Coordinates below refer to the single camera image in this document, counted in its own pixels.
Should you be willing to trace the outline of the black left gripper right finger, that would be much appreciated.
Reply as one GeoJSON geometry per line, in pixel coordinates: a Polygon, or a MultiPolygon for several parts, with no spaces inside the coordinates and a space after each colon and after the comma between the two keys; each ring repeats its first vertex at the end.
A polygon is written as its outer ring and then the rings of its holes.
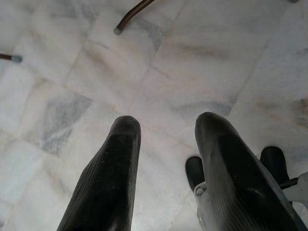
{"type": "Polygon", "coordinates": [[[195,138],[215,230],[306,230],[278,183],[228,120],[211,112],[199,115],[195,138]]]}

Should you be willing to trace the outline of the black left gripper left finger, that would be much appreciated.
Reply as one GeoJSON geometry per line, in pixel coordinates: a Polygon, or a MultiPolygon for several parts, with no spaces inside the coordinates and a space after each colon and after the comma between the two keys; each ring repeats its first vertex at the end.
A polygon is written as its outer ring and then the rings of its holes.
{"type": "Polygon", "coordinates": [[[120,116],[84,168],[59,231],[129,231],[132,224],[141,126],[120,116]]]}

